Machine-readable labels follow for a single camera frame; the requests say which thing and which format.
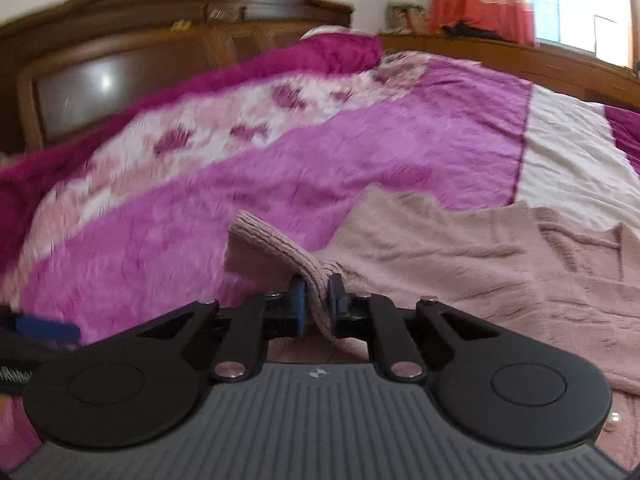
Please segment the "pink cable knit cardigan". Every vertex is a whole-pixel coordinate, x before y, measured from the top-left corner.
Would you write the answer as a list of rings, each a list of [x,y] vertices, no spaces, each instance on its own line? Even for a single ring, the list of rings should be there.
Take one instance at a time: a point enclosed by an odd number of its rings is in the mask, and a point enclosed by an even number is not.
[[[447,210],[426,194],[368,186],[325,248],[310,252],[242,211],[227,271],[261,289],[306,278],[309,311],[327,330],[328,279],[403,307],[434,296],[463,312],[578,354],[611,384],[602,450],[639,461],[639,240],[618,224],[593,231],[547,207]]]

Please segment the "purple floral striped bedspread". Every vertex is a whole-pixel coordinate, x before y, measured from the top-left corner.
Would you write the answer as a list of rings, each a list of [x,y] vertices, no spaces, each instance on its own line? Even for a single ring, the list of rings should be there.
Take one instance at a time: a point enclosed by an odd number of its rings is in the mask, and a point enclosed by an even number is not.
[[[217,314],[294,276],[227,271],[236,215],[316,252],[370,185],[639,239],[639,116],[320,27],[6,168],[2,309],[81,340],[1,359],[2,477],[637,478],[598,443],[620,414],[596,364],[434,296],[394,303],[424,380],[383,377],[326,302],[319,330],[303,277],[303,335],[270,341],[250,379],[212,377]]]

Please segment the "dark wooden headboard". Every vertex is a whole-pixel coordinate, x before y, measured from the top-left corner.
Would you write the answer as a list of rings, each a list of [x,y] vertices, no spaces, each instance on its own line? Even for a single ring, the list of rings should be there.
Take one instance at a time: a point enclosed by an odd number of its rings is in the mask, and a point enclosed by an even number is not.
[[[1,149],[36,152],[93,132],[153,93],[349,26],[331,0],[66,0],[1,29]]]

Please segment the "row of books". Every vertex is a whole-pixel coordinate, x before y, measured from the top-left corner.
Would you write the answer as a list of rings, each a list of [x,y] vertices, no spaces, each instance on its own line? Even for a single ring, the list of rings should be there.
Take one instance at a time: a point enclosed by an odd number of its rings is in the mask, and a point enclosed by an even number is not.
[[[424,6],[411,2],[390,2],[385,11],[385,31],[398,35],[426,35]]]

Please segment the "wooden low cabinet row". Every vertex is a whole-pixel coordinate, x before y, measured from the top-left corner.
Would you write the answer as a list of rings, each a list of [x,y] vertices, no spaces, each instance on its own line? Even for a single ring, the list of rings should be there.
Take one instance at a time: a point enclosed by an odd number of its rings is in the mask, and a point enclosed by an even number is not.
[[[425,51],[463,58],[583,101],[627,110],[639,108],[639,81],[629,68],[561,47],[524,47],[496,40],[427,35],[382,34],[380,38],[389,51]]]

